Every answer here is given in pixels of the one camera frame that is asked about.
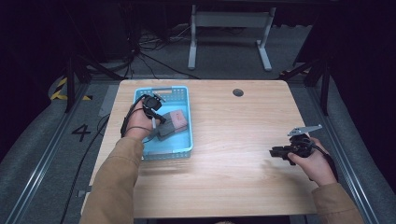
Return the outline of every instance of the metal rail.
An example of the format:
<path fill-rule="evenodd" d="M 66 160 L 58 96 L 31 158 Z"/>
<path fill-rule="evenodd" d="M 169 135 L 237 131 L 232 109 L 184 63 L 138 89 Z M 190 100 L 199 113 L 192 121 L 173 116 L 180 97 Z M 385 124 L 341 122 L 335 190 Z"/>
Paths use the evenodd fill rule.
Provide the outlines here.
<path fill-rule="evenodd" d="M 379 223 L 373 207 L 371 206 L 370 202 L 366 197 L 366 194 L 364 193 L 361 182 L 356 176 L 356 173 L 351 163 L 349 162 L 349 159 L 347 158 L 347 154 L 345 153 L 345 150 L 334 130 L 334 127 L 332 126 L 330 118 L 325 117 L 322 113 L 318 93 L 315 91 L 314 88 L 307 88 L 307 91 L 311 100 L 314 102 L 315 110 L 319 114 L 320 122 L 323 124 L 328 136 L 331 139 L 333 148 L 332 154 L 338 161 L 341 171 L 346 177 L 346 182 L 352 192 L 352 196 L 354 197 L 357 206 L 361 211 L 364 222 Z"/>
<path fill-rule="evenodd" d="M 40 161 L 38 162 L 37 166 L 33 170 L 23 192 L 21 193 L 20 198 L 14 205 L 11 213 L 9 214 L 6 223 L 20 223 L 26 210 L 29 207 L 30 202 L 33 200 L 35 193 L 37 192 L 41 181 L 43 180 L 46 172 L 48 171 L 50 164 L 55 157 L 58 149 L 59 144 L 64 135 L 64 130 L 66 129 L 67 125 L 70 122 L 70 119 L 73 118 L 78 105 L 86 93 L 88 89 L 88 84 L 81 84 L 78 88 L 76 97 L 76 103 L 71 107 L 70 111 L 67 114 L 64 114 L 61 118 L 58 128 L 56 129 L 54 135 L 52 136 L 49 144 L 47 145 L 46 150 L 44 151 L 43 155 L 41 156 Z"/>

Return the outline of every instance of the tan sleeve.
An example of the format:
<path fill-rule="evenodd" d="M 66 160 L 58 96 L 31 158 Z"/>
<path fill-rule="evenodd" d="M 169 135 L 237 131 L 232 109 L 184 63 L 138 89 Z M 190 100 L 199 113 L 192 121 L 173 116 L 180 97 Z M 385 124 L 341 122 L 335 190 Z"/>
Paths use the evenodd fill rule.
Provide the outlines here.
<path fill-rule="evenodd" d="M 330 184 L 312 191 L 320 223 L 363 223 L 361 213 L 339 184 Z"/>
<path fill-rule="evenodd" d="M 134 184 L 142 152 L 141 141 L 119 140 L 96 174 L 80 223 L 134 223 Z"/>

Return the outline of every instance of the printed number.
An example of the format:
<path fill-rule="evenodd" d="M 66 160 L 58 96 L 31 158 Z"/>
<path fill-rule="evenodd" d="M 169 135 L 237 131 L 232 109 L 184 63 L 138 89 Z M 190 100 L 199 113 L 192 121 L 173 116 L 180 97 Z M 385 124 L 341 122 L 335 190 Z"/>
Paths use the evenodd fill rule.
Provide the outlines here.
<path fill-rule="evenodd" d="M 87 132 L 87 128 L 88 128 L 88 125 L 83 124 L 83 125 L 81 125 L 81 127 L 75 129 L 72 132 L 72 134 L 81 134 L 81 137 L 79 138 L 79 142 L 82 142 L 82 140 L 84 140 L 84 135 L 91 133 L 91 132 Z"/>

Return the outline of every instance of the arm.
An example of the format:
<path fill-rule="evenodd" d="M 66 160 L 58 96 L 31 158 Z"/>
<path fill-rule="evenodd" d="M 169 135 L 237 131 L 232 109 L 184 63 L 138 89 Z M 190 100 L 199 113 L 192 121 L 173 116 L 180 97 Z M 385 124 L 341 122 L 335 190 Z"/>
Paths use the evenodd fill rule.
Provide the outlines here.
<path fill-rule="evenodd" d="M 311 138 L 324 149 L 318 139 Z M 300 165 L 308 177 L 318 184 L 312 191 L 321 223 L 363 223 L 361 214 L 345 190 L 337 183 L 329 163 L 315 150 L 308 158 L 290 153 L 289 158 Z"/>
<path fill-rule="evenodd" d="M 96 174 L 80 223 L 134 223 L 134 184 L 143 154 L 142 140 L 152 129 L 151 120 L 139 108 L 141 102 L 128 122 L 125 137 Z M 129 129 L 133 126 L 143 129 Z"/>

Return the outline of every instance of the blue plastic basket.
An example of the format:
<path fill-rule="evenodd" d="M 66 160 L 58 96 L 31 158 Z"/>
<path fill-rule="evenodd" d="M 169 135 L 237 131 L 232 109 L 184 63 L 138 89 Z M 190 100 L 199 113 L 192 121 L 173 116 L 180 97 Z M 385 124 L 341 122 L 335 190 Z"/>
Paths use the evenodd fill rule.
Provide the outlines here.
<path fill-rule="evenodd" d="M 139 88 L 134 92 L 134 101 L 143 94 L 152 95 L 153 93 L 160 95 L 164 99 L 164 102 L 162 102 L 163 106 L 156 111 L 158 114 L 163 115 L 170 111 L 181 109 L 189 124 L 187 130 L 175 133 L 163 141 L 155 137 L 145 143 L 143 160 L 154 161 L 188 158 L 192 150 L 189 89 L 185 86 Z"/>

